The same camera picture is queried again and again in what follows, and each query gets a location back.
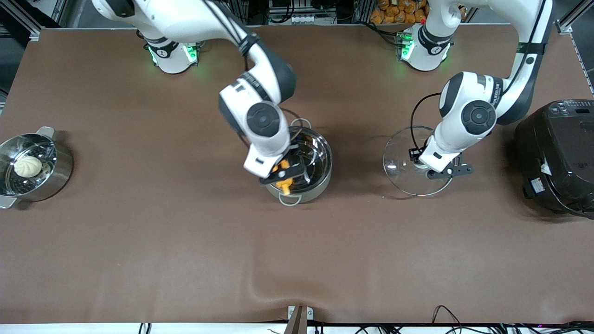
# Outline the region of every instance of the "white tag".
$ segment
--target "white tag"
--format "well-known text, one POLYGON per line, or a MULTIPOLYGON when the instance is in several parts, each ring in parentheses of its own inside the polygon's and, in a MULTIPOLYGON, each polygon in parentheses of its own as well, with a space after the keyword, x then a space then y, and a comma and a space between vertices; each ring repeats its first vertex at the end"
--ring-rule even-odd
POLYGON ((542 193, 546 190, 545 186, 542 184, 541 178, 535 178, 531 180, 530 184, 532 184, 532 190, 534 190, 535 194, 542 193))

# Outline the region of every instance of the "white robotic arm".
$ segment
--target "white robotic arm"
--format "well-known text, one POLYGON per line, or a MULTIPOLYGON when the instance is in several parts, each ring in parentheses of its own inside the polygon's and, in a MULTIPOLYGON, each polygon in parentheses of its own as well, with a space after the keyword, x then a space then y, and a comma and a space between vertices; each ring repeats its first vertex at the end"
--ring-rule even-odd
POLYGON ((289 130, 278 104, 295 91, 293 69, 227 8, 211 0, 93 0, 105 17, 135 26, 167 73, 191 65, 183 43, 227 39, 254 62, 219 94, 219 109, 251 145, 244 168, 267 178, 289 150, 289 130))
MULTIPOLYGON (((526 115, 551 29, 552 0, 431 0, 429 3, 431 12, 418 36, 427 34, 425 30, 432 31, 430 34, 433 36, 435 31, 444 31, 440 35, 451 38, 451 27, 457 26, 454 24, 456 21, 459 23, 457 5, 477 7, 482 4, 481 7, 488 5, 508 19, 520 38, 509 78, 461 72, 445 84, 439 104, 443 120, 426 141, 418 158, 433 171, 441 173, 462 151, 485 138, 495 123, 510 124, 526 115)), ((426 49, 416 48, 413 51, 422 55, 423 50, 426 49)), ((433 60, 441 61, 439 55, 414 59, 419 61, 417 64, 425 59, 431 66, 435 64, 433 60)))

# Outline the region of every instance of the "brown tabletop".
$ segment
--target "brown tabletop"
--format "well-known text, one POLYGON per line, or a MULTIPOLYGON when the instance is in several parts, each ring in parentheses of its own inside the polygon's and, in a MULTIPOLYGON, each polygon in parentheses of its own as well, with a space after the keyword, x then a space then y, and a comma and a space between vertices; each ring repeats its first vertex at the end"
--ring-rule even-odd
MULTIPOLYGON (((365 27, 256 31, 298 75, 283 106, 334 153, 328 189, 293 208, 243 170, 219 114, 243 67, 230 43, 180 75, 152 66, 133 30, 29 44, 0 140, 55 127, 75 168, 55 197, 0 212, 0 322, 259 322, 298 303, 326 322, 428 322, 438 304, 463 322, 594 317, 594 225, 523 198, 514 125, 470 148, 475 173, 435 197, 383 171, 421 97, 461 70, 508 76, 510 26, 460 27, 430 73, 365 27)), ((567 98, 592 95, 570 37, 553 34, 531 109, 567 98)), ((418 110, 418 124, 439 120, 436 99, 418 110)))

